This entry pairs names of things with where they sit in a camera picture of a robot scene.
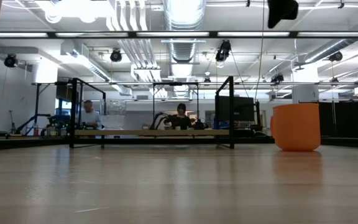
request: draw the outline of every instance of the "man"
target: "man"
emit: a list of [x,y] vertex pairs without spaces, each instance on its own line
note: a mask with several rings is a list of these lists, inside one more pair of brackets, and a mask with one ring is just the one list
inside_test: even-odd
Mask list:
[[180,127],[181,130],[187,130],[192,128],[190,118],[186,116],[186,105],[180,103],[177,108],[178,114],[170,116],[167,118],[164,123],[167,124],[171,122],[172,128]]
[[92,101],[86,100],[84,102],[84,110],[81,111],[81,124],[85,123],[88,126],[98,128],[101,126],[100,115],[93,110]]

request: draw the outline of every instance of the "black shirt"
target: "black shirt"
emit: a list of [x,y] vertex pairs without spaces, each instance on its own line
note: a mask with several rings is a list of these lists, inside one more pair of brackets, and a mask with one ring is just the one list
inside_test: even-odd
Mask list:
[[184,118],[180,118],[178,117],[178,115],[173,115],[164,121],[164,123],[168,123],[168,122],[172,123],[172,128],[174,129],[178,126],[180,126],[181,130],[187,130],[187,128],[192,127],[190,118],[187,116],[185,116]]

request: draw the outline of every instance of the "robotic arm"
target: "robotic arm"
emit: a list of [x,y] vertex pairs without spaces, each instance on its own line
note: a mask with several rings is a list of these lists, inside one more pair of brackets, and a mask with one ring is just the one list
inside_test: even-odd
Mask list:
[[[158,124],[155,126],[155,122],[157,121],[157,118],[159,116],[163,116],[162,118],[160,118],[160,120],[158,121]],[[150,130],[156,130],[158,128],[158,126],[161,124],[162,120],[163,119],[168,119],[170,117],[169,114],[166,114],[166,113],[163,113],[163,112],[160,112],[160,113],[157,113],[155,116],[154,116],[154,119],[153,119],[153,123],[152,125],[150,126]]]

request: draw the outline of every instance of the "desk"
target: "desk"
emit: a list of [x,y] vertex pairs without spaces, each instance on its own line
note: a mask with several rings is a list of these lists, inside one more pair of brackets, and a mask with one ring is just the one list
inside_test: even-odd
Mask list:
[[228,136],[229,130],[76,130],[75,136]]

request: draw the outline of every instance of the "gray shirt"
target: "gray shirt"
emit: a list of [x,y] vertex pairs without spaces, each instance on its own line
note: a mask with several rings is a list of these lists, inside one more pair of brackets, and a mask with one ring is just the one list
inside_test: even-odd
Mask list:
[[90,113],[87,113],[85,110],[81,110],[81,123],[97,123],[98,127],[100,127],[102,124],[100,122],[100,114],[96,111],[92,111]]

